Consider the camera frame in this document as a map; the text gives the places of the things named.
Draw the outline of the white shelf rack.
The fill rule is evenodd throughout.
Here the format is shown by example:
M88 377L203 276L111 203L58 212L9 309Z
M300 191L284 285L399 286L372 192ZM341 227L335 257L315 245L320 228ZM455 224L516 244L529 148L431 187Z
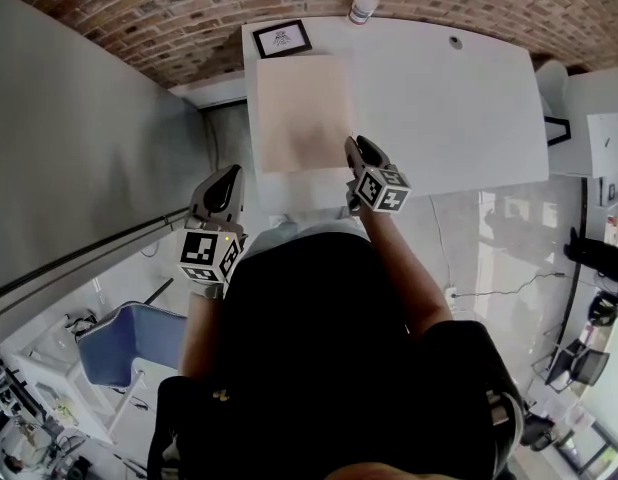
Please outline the white shelf rack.
M0 355L55 428L114 446L116 409L104 389L87 379L75 341L74 331L91 315L64 314L52 323L36 318L0 344Z

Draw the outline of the grey plastic chair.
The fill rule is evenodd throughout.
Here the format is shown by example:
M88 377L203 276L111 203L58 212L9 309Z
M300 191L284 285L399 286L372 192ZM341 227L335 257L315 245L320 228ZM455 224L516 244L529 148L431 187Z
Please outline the grey plastic chair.
M557 60L548 60L535 71L540 94L547 145L556 146L571 139L565 110L567 69Z

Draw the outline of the white table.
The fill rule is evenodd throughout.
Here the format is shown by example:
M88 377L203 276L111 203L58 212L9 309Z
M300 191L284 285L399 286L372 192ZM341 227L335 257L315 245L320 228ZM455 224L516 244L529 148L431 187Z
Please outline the white table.
M344 61L354 131L375 142L416 196L547 179L548 146L528 52L466 30L344 17L303 22L310 55ZM463 44L460 50L451 36Z

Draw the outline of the person's right forearm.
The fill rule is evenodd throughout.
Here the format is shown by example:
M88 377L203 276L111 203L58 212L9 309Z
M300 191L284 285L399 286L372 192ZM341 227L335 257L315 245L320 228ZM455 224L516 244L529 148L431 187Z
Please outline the person's right forearm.
M413 253L392 217L362 208L360 219L401 301L412 337L453 316L440 287Z

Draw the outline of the black bag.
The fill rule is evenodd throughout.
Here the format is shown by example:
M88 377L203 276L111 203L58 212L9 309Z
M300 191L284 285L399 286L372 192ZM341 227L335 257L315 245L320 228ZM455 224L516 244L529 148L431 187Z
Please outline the black bag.
M595 270L618 285L618 247L579 235L572 227L563 251L571 261Z

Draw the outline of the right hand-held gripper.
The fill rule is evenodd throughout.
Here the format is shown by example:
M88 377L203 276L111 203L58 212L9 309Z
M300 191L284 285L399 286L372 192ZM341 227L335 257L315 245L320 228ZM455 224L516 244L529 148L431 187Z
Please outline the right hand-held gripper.
M347 183L350 214L363 208L376 213L399 213L412 190L407 178L390 164L387 154L363 135L345 140L347 165L354 179Z

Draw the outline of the white cabinet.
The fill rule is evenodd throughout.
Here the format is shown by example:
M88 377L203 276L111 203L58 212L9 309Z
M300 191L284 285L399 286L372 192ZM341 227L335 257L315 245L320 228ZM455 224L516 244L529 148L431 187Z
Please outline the white cabinet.
M595 181L600 205L618 205L618 67L567 78L571 138L549 148L552 174Z

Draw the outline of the grey wristband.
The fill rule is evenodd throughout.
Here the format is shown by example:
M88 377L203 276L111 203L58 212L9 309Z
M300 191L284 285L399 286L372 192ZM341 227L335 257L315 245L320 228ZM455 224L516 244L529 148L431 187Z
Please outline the grey wristband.
M189 291L197 296L208 300L222 299L224 295L223 283L199 283L191 281L189 283Z

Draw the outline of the grey metal cabinet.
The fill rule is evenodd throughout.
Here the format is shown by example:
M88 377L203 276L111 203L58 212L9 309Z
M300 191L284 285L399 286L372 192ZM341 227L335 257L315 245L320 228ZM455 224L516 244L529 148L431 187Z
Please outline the grey metal cabinet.
M20 0L0 0L0 299L183 209L200 113Z

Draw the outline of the blue chair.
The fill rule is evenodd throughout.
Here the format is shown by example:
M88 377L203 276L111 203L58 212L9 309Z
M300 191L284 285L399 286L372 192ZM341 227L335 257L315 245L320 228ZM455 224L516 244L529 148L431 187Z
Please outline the blue chair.
M186 318L177 313L137 301L127 302L108 313L76 338L86 379L93 386L124 392L105 426L113 436L125 407L144 372L135 360L175 369L178 366Z

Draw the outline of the beige rectangular board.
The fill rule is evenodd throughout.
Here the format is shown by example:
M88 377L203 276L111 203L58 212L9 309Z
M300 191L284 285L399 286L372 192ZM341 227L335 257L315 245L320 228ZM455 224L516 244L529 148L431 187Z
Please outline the beige rectangular board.
M332 55L256 63L260 160L266 173L342 168L354 131L348 72Z

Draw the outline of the person's left forearm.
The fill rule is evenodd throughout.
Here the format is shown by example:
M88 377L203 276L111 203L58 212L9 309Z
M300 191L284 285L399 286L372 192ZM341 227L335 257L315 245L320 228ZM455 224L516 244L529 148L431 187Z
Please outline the person's left forearm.
M198 381L214 372L222 315L221 299L191 293L178 373Z

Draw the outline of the person's black shirt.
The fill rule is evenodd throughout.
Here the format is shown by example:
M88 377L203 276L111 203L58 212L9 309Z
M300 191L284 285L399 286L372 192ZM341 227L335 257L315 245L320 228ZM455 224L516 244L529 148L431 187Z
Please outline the person's black shirt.
M324 480L381 463L493 480L523 424L486 328L408 334L370 243L326 233L242 259L205 381L158 389L149 480Z

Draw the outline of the black framed picture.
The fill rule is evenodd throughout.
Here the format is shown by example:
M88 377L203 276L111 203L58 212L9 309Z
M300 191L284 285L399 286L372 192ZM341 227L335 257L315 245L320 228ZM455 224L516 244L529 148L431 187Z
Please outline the black framed picture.
M280 58L312 49L301 20L292 20L256 30L252 33L261 59Z

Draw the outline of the black office chair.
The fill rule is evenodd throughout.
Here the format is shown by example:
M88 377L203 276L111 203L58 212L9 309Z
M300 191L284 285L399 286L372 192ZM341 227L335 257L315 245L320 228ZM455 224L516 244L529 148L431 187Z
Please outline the black office chair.
M609 362L608 352L594 349L579 338L567 345L554 342L552 350L536 360L534 373L557 394L573 384L594 386Z

